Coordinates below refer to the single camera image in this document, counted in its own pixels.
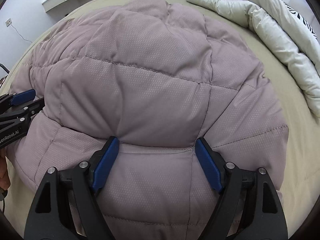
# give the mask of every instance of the bed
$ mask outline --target bed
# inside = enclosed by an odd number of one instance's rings
[[[123,5],[128,1],[93,0],[70,13],[65,19],[75,18],[88,11],[105,6]],[[264,64],[265,76],[273,84],[290,129],[285,176],[281,192],[283,194],[283,208],[288,234],[289,237],[292,236],[303,224],[320,194],[320,124],[318,118],[310,112],[301,89],[289,74],[287,68],[266,48],[257,35],[210,10],[188,3],[186,0],[166,1],[168,3],[181,3],[196,8],[202,14],[232,26],[241,34],[250,49]],[[27,49],[0,88],[0,94],[4,94],[9,90],[10,84],[22,66],[23,60],[29,55],[33,47],[42,41],[49,32],[50,29],[43,33]],[[6,198],[5,215],[18,233],[23,236],[28,210],[34,195],[21,182],[9,162],[8,169],[12,185]]]

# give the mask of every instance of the metal pin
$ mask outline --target metal pin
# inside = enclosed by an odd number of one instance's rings
[[[235,167],[233,163],[227,163],[226,166],[228,169],[231,169],[231,170]]]
[[[48,173],[49,173],[49,174],[52,174],[52,173],[54,173],[55,171],[56,171],[55,167],[51,167],[51,168],[48,169]]]
[[[266,171],[265,168],[259,168],[259,172],[260,172],[261,174],[266,174],[266,173],[267,173],[267,171]]]
[[[88,166],[88,162],[86,162],[86,161],[80,162],[79,166],[80,166],[80,168],[85,168]]]

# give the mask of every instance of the human hand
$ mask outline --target human hand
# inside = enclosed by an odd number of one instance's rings
[[[5,150],[0,149],[0,188],[7,190],[10,187],[7,161],[5,160]]]

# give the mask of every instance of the blue gripper pad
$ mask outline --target blue gripper pad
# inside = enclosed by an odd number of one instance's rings
[[[21,92],[12,97],[10,103],[12,106],[18,106],[25,102],[35,99],[36,91],[34,89],[30,89],[28,91]]]
[[[196,155],[210,186],[220,193],[223,189],[220,172],[200,139],[196,140]]]
[[[104,187],[118,152],[119,140],[115,137],[94,170],[93,183],[91,186],[94,193],[96,193],[99,188]]]

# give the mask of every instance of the white comforter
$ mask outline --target white comforter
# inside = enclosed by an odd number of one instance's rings
[[[255,32],[288,67],[311,111],[320,117],[320,45],[282,0],[187,0]]]

